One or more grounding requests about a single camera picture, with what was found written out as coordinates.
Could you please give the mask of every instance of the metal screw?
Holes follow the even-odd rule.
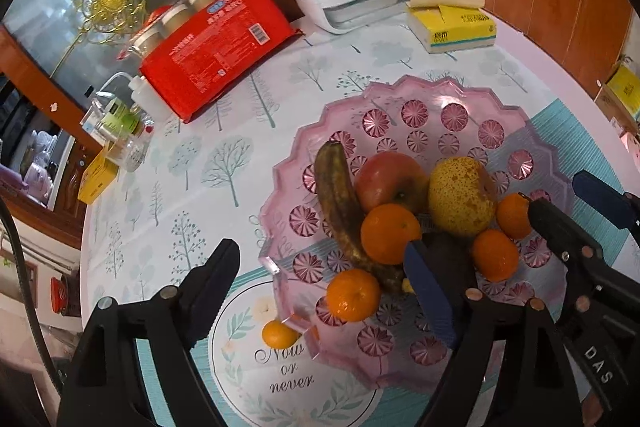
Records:
[[[545,309],[545,303],[541,299],[538,299],[536,297],[533,297],[529,301],[529,306],[531,306],[533,309],[535,309],[535,311],[538,312],[541,312],[543,309]]]
[[[465,296],[470,301],[479,301],[482,299],[482,292],[478,288],[467,288]]]
[[[98,301],[98,308],[100,308],[101,310],[106,310],[108,308],[111,308],[112,304],[113,299],[111,297],[103,297]]]
[[[178,288],[176,286],[165,286],[160,290],[160,296],[163,299],[173,299],[178,295]]]
[[[580,295],[577,299],[575,299],[575,309],[577,309],[580,313],[584,313],[589,311],[591,307],[591,301],[587,297],[587,295]]]

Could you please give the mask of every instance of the fruit tray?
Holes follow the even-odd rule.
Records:
[[[273,275],[279,317],[304,333],[315,360],[351,371],[364,385],[430,394],[449,353],[430,332],[415,296],[385,295],[375,315],[360,323],[345,323],[327,310],[329,281],[351,267],[315,194],[313,163],[329,139],[343,145],[352,175],[385,150],[414,157],[427,173],[442,158],[466,155],[485,165],[498,197],[522,192],[546,198],[569,215],[570,181],[558,171],[555,149],[540,141],[519,107],[502,105],[490,89],[414,76],[393,86],[372,83],[361,96],[328,104],[318,123],[300,128],[291,156],[274,167],[275,189],[260,211],[269,238],[260,261]],[[423,231],[433,230],[429,216],[419,217]],[[498,301],[524,305],[536,295],[552,312],[560,309],[561,262],[536,232],[517,246],[514,276],[489,283],[478,274],[479,287]],[[487,378],[496,376],[501,356],[496,347]]]

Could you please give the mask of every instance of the tangerine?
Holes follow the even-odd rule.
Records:
[[[374,208],[360,227],[364,251],[380,264],[401,264],[407,243],[421,237],[422,230],[417,217],[395,203]]]
[[[267,322],[262,328],[264,343],[273,349],[288,349],[300,338],[300,333],[278,320]]]
[[[380,305],[380,284],[369,272],[353,268],[338,273],[326,289],[329,312],[347,322],[363,321]]]
[[[531,233],[529,200],[519,194],[509,194],[498,203],[495,219],[502,231],[512,239],[524,239]]]
[[[476,268],[490,282],[511,277],[518,269],[518,248],[500,230],[487,229],[479,233],[471,247]]]

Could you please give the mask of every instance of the apple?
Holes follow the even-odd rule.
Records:
[[[429,177],[416,160],[396,151],[369,158],[354,181],[365,213],[385,203],[401,204],[414,214],[426,212]]]

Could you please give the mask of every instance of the black cable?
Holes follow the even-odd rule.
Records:
[[[20,292],[22,293],[24,309],[27,312],[27,320],[29,323],[29,327],[31,328],[33,340],[36,342],[38,353],[40,354],[42,363],[44,364],[44,367],[47,370],[47,374],[49,375],[49,378],[53,383],[53,387],[56,388],[56,391],[58,391],[59,395],[62,395],[62,379],[60,378],[60,375],[53,365],[53,360],[51,360],[49,349],[47,349],[47,344],[45,344],[44,342],[42,330],[40,330],[40,322],[38,321],[38,316],[36,315],[36,308],[33,304],[33,297],[31,296],[31,287],[29,286],[27,268],[24,264],[24,252],[22,251],[20,236],[18,235],[18,230],[15,228],[14,218],[12,217],[2,198],[0,198],[0,221],[2,221],[2,225],[4,226],[4,229],[9,236],[11,249],[14,252],[15,267],[18,271],[18,281],[20,282]]]

